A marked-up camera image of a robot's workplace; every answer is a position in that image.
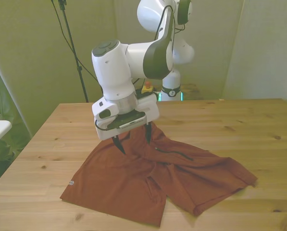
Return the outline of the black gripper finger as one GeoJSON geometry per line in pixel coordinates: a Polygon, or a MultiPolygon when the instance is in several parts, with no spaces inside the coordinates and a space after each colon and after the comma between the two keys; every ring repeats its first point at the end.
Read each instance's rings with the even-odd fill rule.
{"type": "Polygon", "coordinates": [[[125,150],[124,150],[124,148],[123,148],[123,146],[122,146],[122,144],[121,144],[121,142],[120,142],[120,140],[119,140],[119,137],[118,137],[118,136],[112,137],[112,141],[113,141],[114,145],[115,145],[123,154],[125,154],[125,150]]]}
{"type": "Polygon", "coordinates": [[[147,124],[145,124],[145,137],[146,137],[146,141],[148,144],[150,144],[151,142],[151,136],[152,136],[152,123],[149,122],[147,124]]]}

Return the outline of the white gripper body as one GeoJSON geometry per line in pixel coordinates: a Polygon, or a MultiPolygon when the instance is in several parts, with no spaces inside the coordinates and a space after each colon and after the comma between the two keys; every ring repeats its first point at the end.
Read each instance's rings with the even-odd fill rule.
{"type": "Polygon", "coordinates": [[[101,140],[145,125],[156,120],[159,115],[154,93],[140,99],[134,93],[114,101],[102,97],[95,103],[95,127],[101,140]]]}

